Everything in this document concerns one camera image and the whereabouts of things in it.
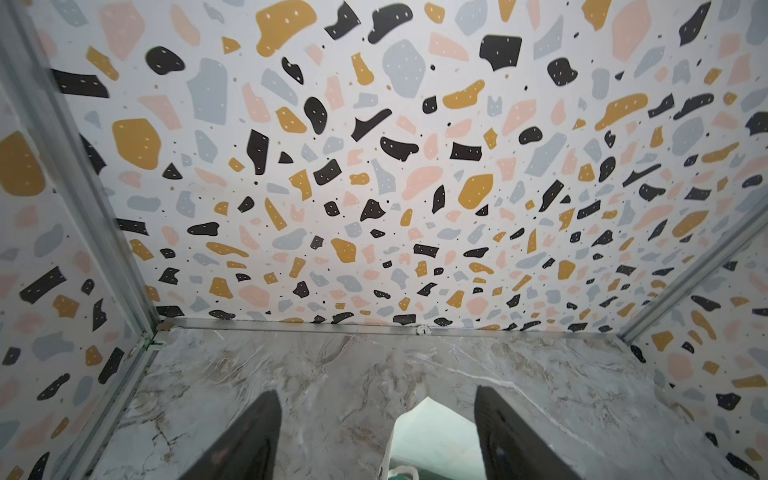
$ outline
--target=terrazzo wallpaper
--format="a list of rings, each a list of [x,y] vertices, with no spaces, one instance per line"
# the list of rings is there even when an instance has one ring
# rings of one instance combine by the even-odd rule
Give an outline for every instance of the terrazzo wallpaper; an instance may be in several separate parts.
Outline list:
[[[0,88],[0,478],[50,478],[136,346]]]
[[[768,231],[631,346],[656,384],[753,478],[768,477],[767,316]]]
[[[768,0],[28,12],[163,316],[616,331],[768,192]]]

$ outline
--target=marble floor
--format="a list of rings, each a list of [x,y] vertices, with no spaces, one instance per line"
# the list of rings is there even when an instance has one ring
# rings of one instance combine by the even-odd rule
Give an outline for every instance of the marble floor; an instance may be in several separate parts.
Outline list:
[[[165,335],[92,478],[177,478],[267,389],[283,408],[275,478],[375,478],[398,415],[430,396],[472,420],[477,385],[584,478],[733,474],[613,336]]]

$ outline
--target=wall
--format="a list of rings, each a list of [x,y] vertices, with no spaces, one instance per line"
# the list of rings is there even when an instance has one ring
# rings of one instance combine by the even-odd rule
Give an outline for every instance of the wall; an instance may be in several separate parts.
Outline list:
[[[768,232],[632,346],[731,464],[768,475]]]
[[[607,332],[766,193],[765,0],[257,3],[28,8],[166,316]]]
[[[0,88],[0,478],[50,478],[137,344]]]

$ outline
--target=metal strip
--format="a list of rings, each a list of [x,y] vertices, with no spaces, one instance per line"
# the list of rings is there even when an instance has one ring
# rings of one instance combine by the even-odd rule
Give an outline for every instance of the metal strip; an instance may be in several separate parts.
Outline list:
[[[302,333],[366,333],[379,335],[424,335],[417,330],[417,325],[412,326],[377,326],[377,325],[343,325],[323,323],[287,323],[287,322],[255,322],[252,320],[218,320],[197,318],[173,318],[166,320],[159,328],[177,327],[185,329],[213,329],[213,330],[258,330],[264,332],[302,332]],[[581,332],[521,332],[505,330],[478,330],[461,328],[437,328],[429,327],[428,335],[432,336],[492,336],[498,338],[579,338],[579,339],[604,339],[605,333],[581,333]]]
[[[618,337],[630,345],[643,332],[651,328],[665,313],[672,309],[683,297],[715,269],[738,253],[758,233],[768,227],[768,195],[757,202],[732,228],[723,233],[720,239],[693,265],[685,270],[666,289],[648,303],[644,309],[621,329]]]
[[[123,363],[121,376],[112,379],[85,427],[69,448],[61,466],[53,472],[51,480],[80,480],[84,477],[96,459],[95,456],[100,453],[100,447],[109,438],[112,426],[122,413],[123,407],[133,396],[144,369],[156,354],[145,350],[143,344],[144,340],[141,339],[136,345],[134,356]]]
[[[0,2],[0,81],[110,293],[137,333],[158,323],[127,242],[22,2]]]

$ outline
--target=floor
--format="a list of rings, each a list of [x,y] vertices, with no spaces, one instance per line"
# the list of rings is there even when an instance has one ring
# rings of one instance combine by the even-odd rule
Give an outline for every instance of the floor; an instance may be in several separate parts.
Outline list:
[[[398,415],[430,396],[472,420],[477,385],[585,478],[733,474],[613,336],[172,329],[92,478],[177,478],[265,389],[283,406],[275,478],[374,478]]]

